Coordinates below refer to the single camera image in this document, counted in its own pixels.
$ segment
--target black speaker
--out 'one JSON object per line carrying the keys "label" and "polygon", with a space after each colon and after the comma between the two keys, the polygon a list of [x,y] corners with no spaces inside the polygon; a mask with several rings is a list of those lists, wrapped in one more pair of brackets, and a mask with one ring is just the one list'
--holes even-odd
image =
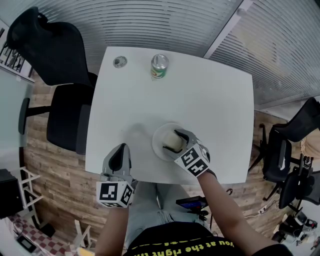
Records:
{"label": "black speaker", "polygon": [[18,179],[7,169],[0,169],[0,219],[12,216],[24,209]]}

